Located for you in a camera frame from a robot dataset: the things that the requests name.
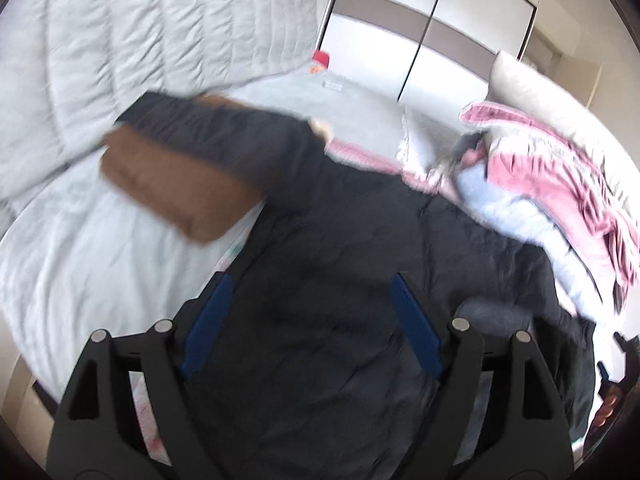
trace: brown fabric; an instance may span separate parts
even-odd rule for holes
[[[244,108],[220,96],[197,100]],[[126,125],[108,133],[105,141],[104,176],[198,242],[220,238],[262,199],[247,184],[192,156],[172,152]]]

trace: wardrobe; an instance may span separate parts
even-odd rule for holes
[[[462,130],[495,55],[521,57],[539,0],[331,0],[319,47],[331,69]]]

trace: white quilted fabric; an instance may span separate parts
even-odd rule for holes
[[[598,118],[569,92],[513,56],[499,52],[489,78],[488,100],[537,117],[582,148],[623,210],[640,226],[640,173],[629,154]]]
[[[10,0],[0,14],[0,200],[94,148],[149,88],[295,68],[316,0]]]

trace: red object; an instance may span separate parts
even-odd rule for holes
[[[325,68],[329,68],[329,54],[323,50],[316,50],[314,52],[314,61],[317,61]]]

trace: blue gripper pad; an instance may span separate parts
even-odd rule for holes
[[[400,274],[391,280],[391,301],[420,366],[437,379],[444,370],[440,359],[441,341]]]
[[[200,312],[184,342],[180,373],[186,379],[202,370],[231,306],[233,286],[224,275]]]

